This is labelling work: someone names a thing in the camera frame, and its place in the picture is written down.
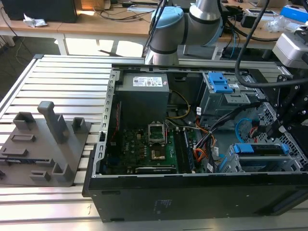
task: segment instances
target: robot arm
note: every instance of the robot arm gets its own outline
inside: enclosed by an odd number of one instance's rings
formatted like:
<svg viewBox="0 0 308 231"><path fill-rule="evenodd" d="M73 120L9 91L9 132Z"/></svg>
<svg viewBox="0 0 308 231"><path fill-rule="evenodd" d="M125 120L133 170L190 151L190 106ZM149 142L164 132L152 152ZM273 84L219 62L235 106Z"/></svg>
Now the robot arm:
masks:
<svg viewBox="0 0 308 231"><path fill-rule="evenodd" d="M222 26L215 0L197 0L196 4L190 7L189 13L183 13L181 8L165 7L150 41L145 63L177 65L179 45L215 42L222 32Z"/></svg>

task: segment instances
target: table surface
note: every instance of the table surface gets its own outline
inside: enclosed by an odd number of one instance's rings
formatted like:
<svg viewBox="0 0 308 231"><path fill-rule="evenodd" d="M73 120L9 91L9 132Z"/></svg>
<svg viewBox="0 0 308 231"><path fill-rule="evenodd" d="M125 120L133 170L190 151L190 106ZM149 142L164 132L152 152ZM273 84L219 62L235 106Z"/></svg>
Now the table surface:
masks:
<svg viewBox="0 0 308 231"><path fill-rule="evenodd" d="M74 185L59 187L16 187L0 185L0 230L65 231L248 231L307 230L308 202L279 217L168 220L102 223L90 198L81 195L86 168L97 141L106 88L112 63L142 64L141 58L45 55L34 59L0 103L0 146L15 128L19 111L42 118L37 106L51 100L55 112L65 119L84 117L91 122L90 134L79 163ZM180 60L182 65L233 68L235 61ZM271 62L241 62L242 68L257 68L269 80L281 71Z"/></svg>
<svg viewBox="0 0 308 231"><path fill-rule="evenodd" d="M232 0L229 0L229 3L226 5L240 6L243 9L253 8L253 5L249 3L238 3ZM280 8L270 8L277 13L280 13ZM125 9L115 8L109 13L117 15L110 15L110 17L127 17L134 15L133 12L127 12ZM60 23L60 22L48 22L48 26L31 28L23 23L23 21L10 21L5 15L7 21L10 23L10 26L13 30L16 31L29 31L29 32L49 32L49 33L70 33L70 34L91 34L91 35L118 35L118 36L138 36L138 37L147 37L149 30L149 22L138 21L131 23L115 22L107 19L101 18L99 15L87 15L81 14L77 20L77 23ZM150 21L150 14L143 16L147 21ZM254 32L255 37L260 38L277 38L280 36L278 33L270 33L263 29L265 21L261 21L258 28ZM245 33L249 33L249 28L242 28L240 23L237 22L236 26ZM4 23L3 19L0 17L0 30L9 30L7 25ZM230 34L223 34L219 41L225 42L229 41L231 38Z"/></svg>

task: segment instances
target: sunlight on floor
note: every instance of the sunlight on floor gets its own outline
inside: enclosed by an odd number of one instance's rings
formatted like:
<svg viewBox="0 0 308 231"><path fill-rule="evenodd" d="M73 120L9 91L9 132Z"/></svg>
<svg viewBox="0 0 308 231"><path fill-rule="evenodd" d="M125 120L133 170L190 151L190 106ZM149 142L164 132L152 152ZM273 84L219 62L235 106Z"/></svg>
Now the sunlight on floor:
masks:
<svg viewBox="0 0 308 231"><path fill-rule="evenodd" d="M109 54L100 52L98 50L104 50L110 52L113 43L114 43L113 40L99 40L99 44L97 44L95 39L85 39L85 38L66 39L66 44L69 54L77 54L77 55L109 56Z"/></svg>
<svg viewBox="0 0 308 231"><path fill-rule="evenodd" d="M82 14L91 15L93 16L95 14L94 11L81 11Z"/></svg>
<svg viewBox="0 0 308 231"><path fill-rule="evenodd" d="M119 41L116 54L125 57L141 57L143 46L129 41Z"/></svg>

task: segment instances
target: plastic bag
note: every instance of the plastic bag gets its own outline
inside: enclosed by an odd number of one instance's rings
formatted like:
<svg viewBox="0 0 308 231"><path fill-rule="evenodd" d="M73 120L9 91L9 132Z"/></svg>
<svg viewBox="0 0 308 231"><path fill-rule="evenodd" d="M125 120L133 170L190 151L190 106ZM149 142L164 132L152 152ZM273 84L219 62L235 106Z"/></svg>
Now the plastic bag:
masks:
<svg viewBox="0 0 308 231"><path fill-rule="evenodd" d="M24 14L24 23L26 23L28 26L35 28L36 26L47 26L47 23L44 19L34 19L30 18L27 15Z"/></svg>
<svg viewBox="0 0 308 231"><path fill-rule="evenodd" d="M285 19L283 15L275 17L274 21L268 21L265 23L264 28L270 32L283 31L284 27L288 25L291 21Z"/></svg>

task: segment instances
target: metal slotted platform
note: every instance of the metal slotted platform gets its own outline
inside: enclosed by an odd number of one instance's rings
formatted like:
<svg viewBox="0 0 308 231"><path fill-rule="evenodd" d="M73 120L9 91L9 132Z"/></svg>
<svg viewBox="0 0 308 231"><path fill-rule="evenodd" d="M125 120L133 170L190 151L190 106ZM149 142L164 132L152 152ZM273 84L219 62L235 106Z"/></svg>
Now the metal slotted platform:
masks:
<svg viewBox="0 0 308 231"><path fill-rule="evenodd" d="M97 140L111 63L142 64L140 58L45 55L33 59L0 103L0 146L14 129L19 111L42 117L37 105L53 101L56 113L65 119L82 116L92 123L79 164L74 186L70 188L0 186L0 230L212 230L212 231L306 231L308 202L279 217L224 218L179 221L105 223L90 198L81 195L90 150ZM234 67L233 61L181 60L180 64ZM242 62L241 67L259 69L275 81L284 69L274 63Z"/></svg>

